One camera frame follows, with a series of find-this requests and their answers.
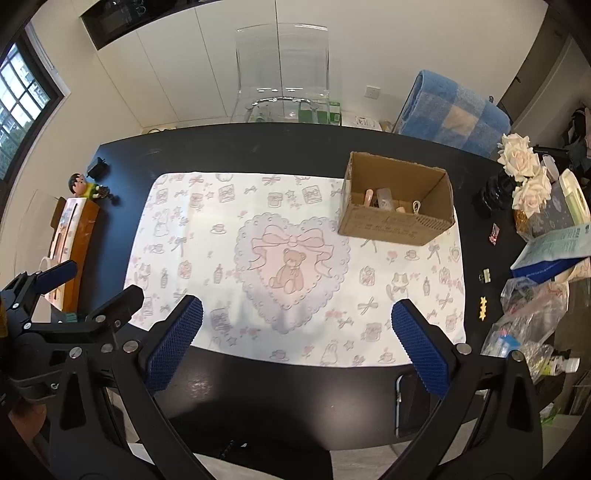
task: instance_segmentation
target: cardboard box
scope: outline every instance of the cardboard box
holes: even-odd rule
[[[365,192],[380,188],[392,192],[392,211],[363,206]],[[412,213],[415,200],[421,202],[416,215]],[[396,212],[397,206],[409,213]],[[340,206],[341,235],[419,246],[454,223],[452,184],[445,170],[369,153],[351,153]]]

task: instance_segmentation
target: white tablecloth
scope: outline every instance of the white tablecloth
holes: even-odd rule
[[[125,286],[149,329],[185,294],[203,302],[202,348],[331,367],[409,363],[392,304],[410,298],[465,341],[457,223],[423,247],[337,234],[341,179],[171,173],[145,204]]]

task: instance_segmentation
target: blue gripper pad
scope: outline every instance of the blue gripper pad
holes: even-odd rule
[[[173,379],[178,365],[203,323],[203,305],[201,300],[186,295],[166,320],[157,322],[145,338],[141,353],[148,356],[140,358],[144,367],[144,385],[151,394],[166,389]],[[150,334],[159,339],[150,345]]]
[[[392,329],[418,376],[429,393],[443,398],[449,389],[450,365],[432,341],[441,340],[431,338],[432,334],[437,336],[437,332],[429,331],[432,328],[410,300],[400,300],[392,307]],[[438,327],[435,328],[444,336]]]

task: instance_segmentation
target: transparent acrylic chair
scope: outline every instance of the transparent acrylic chair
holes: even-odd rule
[[[328,123],[326,27],[279,23],[240,28],[236,60],[232,122]]]

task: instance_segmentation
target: dark table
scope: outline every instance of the dark table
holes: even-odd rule
[[[101,204],[80,287],[80,312],[89,313],[121,290],[139,217],[159,175],[201,171],[343,177],[351,151],[447,170],[462,241],[467,341],[478,350],[501,316],[499,295],[524,246],[510,211],[483,220],[471,205],[474,193],[501,166],[415,138],[327,125],[209,125],[101,145],[97,155],[111,166],[101,183],[121,202]],[[496,246],[488,240],[493,222],[501,229]],[[479,281],[484,268],[491,270],[489,284]],[[478,319],[481,296],[488,299],[484,322]],[[119,333],[121,341],[143,334],[131,325]],[[190,347],[170,386],[156,398],[180,430],[250,434],[302,448],[365,448],[400,441],[394,434],[395,382],[411,368],[306,367]]]

